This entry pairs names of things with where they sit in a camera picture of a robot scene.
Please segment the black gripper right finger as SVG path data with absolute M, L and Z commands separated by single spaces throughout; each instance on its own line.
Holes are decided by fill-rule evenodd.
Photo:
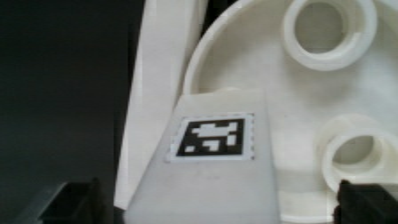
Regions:
M 334 224 L 398 224 L 398 184 L 339 183 Z

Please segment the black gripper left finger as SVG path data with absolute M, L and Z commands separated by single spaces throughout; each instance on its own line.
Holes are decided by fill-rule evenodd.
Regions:
M 47 186 L 35 197 L 28 224 L 104 224 L 99 179 Z

